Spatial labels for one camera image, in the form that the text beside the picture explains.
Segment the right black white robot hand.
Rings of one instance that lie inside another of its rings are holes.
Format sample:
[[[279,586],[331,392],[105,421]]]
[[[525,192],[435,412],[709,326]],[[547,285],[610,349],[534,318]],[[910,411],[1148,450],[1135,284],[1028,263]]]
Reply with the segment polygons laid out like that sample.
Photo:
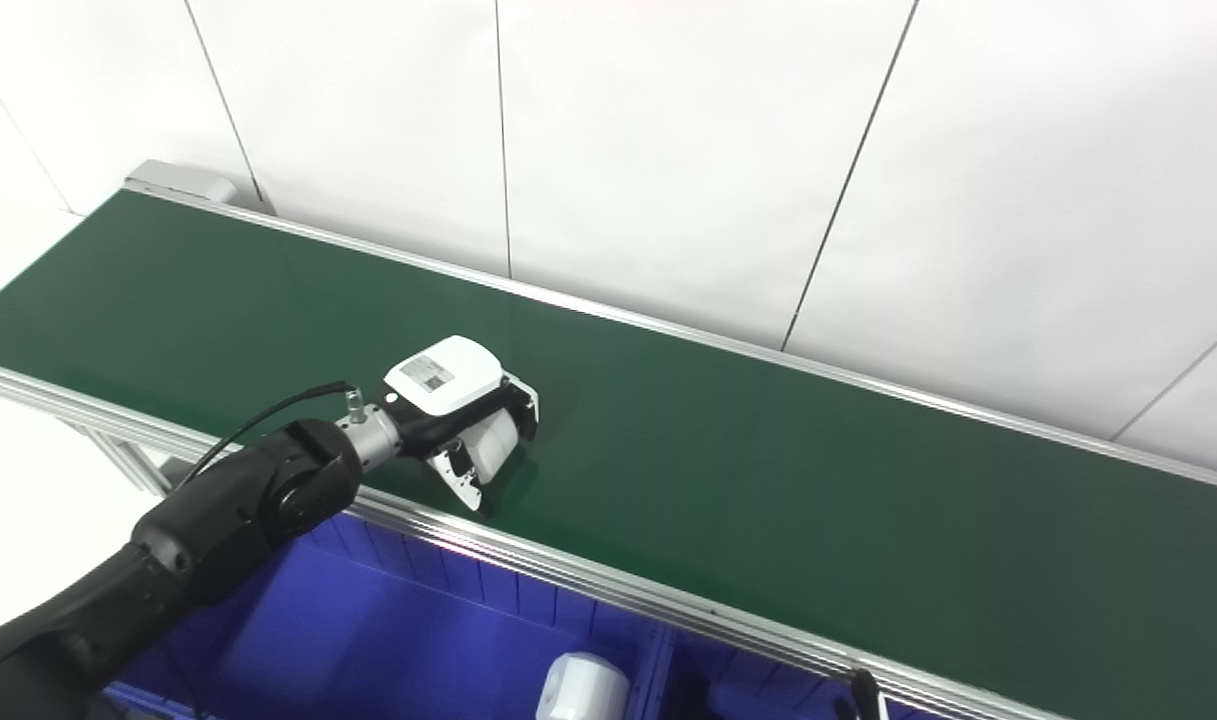
[[[888,720],[890,711],[881,684],[864,666],[852,671],[849,696],[836,697],[832,711],[837,719]]]

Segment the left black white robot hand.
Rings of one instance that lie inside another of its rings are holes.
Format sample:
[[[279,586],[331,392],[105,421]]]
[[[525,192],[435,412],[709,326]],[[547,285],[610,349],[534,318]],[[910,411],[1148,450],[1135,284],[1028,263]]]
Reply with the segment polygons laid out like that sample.
[[[454,334],[385,375],[381,401],[398,456],[428,466],[476,514],[492,514],[489,484],[540,424],[539,395],[479,342]]]

